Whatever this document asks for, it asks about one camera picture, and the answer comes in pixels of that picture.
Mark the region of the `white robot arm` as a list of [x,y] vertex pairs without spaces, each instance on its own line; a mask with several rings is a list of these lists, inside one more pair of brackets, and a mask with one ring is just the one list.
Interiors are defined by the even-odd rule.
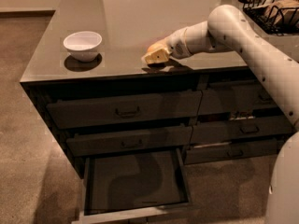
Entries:
[[299,224],[299,64],[258,36],[231,5],[214,8],[206,21],[152,44],[142,62],[165,63],[200,52],[233,50],[243,59],[295,128],[275,162],[264,224]]

